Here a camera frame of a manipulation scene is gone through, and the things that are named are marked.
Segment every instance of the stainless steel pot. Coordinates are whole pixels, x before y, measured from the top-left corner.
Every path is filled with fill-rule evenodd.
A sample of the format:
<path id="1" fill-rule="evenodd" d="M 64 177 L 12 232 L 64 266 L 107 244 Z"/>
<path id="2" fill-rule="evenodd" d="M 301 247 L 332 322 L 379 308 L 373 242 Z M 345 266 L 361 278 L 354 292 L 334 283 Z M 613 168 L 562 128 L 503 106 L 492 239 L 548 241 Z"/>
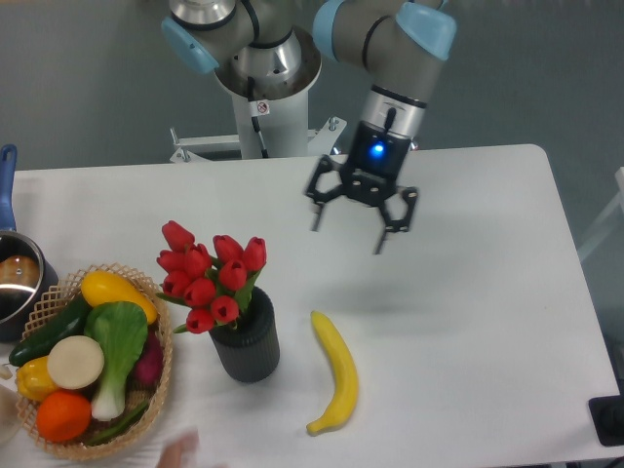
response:
<path id="1" fill-rule="evenodd" d="M 39 246 L 16 231 L 12 194 L 18 149 L 0 150 L 0 342 L 19 341 L 41 294 L 59 277 Z"/>

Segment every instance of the human hand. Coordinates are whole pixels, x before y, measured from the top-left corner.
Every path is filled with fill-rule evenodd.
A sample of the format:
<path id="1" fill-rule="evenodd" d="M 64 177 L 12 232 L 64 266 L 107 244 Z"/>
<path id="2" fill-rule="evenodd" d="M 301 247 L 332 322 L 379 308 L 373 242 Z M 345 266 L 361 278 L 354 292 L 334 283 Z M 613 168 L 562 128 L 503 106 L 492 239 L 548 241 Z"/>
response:
<path id="1" fill-rule="evenodd" d="M 185 458 L 192 455 L 199 445 L 197 430 L 187 432 L 168 443 L 156 468 L 183 468 Z"/>

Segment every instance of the blue light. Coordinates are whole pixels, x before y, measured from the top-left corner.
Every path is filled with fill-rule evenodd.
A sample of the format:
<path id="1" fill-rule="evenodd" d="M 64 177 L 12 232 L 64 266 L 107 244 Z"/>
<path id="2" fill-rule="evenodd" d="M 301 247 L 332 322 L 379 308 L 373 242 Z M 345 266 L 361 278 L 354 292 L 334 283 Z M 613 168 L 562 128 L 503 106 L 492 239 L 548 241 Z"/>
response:
<path id="1" fill-rule="evenodd" d="M 372 159 L 381 159 L 386 152 L 386 147 L 381 143 L 375 143 L 370 147 L 369 155 Z"/>

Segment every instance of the wicker basket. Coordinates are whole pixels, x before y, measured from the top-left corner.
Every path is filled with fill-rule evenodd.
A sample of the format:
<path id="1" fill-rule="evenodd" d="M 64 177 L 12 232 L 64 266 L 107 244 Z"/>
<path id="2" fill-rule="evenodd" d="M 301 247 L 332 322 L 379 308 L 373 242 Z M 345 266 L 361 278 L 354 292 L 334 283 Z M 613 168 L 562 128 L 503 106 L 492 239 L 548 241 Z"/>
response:
<path id="1" fill-rule="evenodd" d="M 161 407 L 165 403 L 172 369 L 172 327 L 166 303 L 156 296 L 158 287 L 150 278 L 140 271 L 117 263 L 113 265 L 92 265 L 86 270 L 79 270 L 69 275 L 65 280 L 60 281 L 57 286 L 52 286 L 48 292 L 42 295 L 41 300 L 35 305 L 34 311 L 31 312 L 23 333 L 23 338 L 31 335 L 54 317 L 67 302 L 80 291 L 80 284 L 85 275 L 95 270 L 110 271 L 130 280 L 154 302 L 159 313 L 156 334 L 163 347 L 164 367 L 160 381 L 153 387 L 146 387 L 134 381 L 132 381 L 132 383 L 129 382 L 126 389 L 126 408 L 124 414 L 148 398 L 150 399 L 149 407 L 140 421 L 129 428 L 124 434 L 100 446 L 87 447 L 83 444 L 83 441 L 89 440 L 99 431 L 114 424 L 116 419 L 110 422 L 98 422 L 93 420 L 87 432 L 80 438 L 64 444 L 53 444 L 40 437 L 37 432 L 35 421 L 39 403 L 28 400 L 22 396 L 19 397 L 19 418 L 21 419 L 22 427 L 27 431 L 28 435 L 34 439 L 35 445 L 58 458 L 76 461 L 102 458 L 136 442 L 152 425 Z"/>

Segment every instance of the banana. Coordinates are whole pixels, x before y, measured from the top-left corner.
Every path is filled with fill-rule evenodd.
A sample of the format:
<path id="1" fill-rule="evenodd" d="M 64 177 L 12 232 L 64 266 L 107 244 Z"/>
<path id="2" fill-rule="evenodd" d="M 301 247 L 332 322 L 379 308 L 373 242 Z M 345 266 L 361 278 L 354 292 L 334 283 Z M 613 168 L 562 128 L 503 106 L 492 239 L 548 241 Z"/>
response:
<path id="1" fill-rule="evenodd" d="M 358 373 L 349 348 L 332 321 L 324 314 L 313 311 L 312 327 L 330 358 L 335 388 L 327 409 L 316 421 L 310 422 L 308 434 L 316 436 L 326 430 L 342 426 L 358 403 Z"/>

